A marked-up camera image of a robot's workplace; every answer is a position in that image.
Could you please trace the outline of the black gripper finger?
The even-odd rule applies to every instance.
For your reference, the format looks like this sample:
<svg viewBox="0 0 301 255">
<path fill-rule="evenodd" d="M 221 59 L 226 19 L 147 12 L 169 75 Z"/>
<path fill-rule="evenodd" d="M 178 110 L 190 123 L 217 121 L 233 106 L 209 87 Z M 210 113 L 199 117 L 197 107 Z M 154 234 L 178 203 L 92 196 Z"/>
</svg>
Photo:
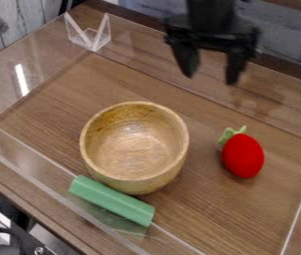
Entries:
<svg viewBox="0 0 301 255">
<path fill-rule="evenodd" d="M 226 84 L 234 85 L 238 81 L 238 76 L 245 69 L 247 54 L 242 47 L 234 47 L 229 50 L 227 54 L 227 64 L 226 64 Z"/>
<path fill-rule="evenodd" d="M 174 43 L 171 49 L 181 72 L 191 78 L 199 65 L 198 50 L 186 43 Z"/>
</svg>

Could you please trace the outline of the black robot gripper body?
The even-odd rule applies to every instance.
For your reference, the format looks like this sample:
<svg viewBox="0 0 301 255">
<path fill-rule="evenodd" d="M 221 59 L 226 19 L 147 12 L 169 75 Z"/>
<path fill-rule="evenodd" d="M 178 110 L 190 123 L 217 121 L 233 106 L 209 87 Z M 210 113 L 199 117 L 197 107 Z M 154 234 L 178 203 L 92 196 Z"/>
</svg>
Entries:
<svg viewBox="0 0 301 255">
<path fill-rule="evenodd" d="M 186 0 L 186 11 L 165 19 L 165 41 L 177 54 L 199 49 L 256 52 L 260 29 L 235 13 L 235 0 Z"/>
</svg>

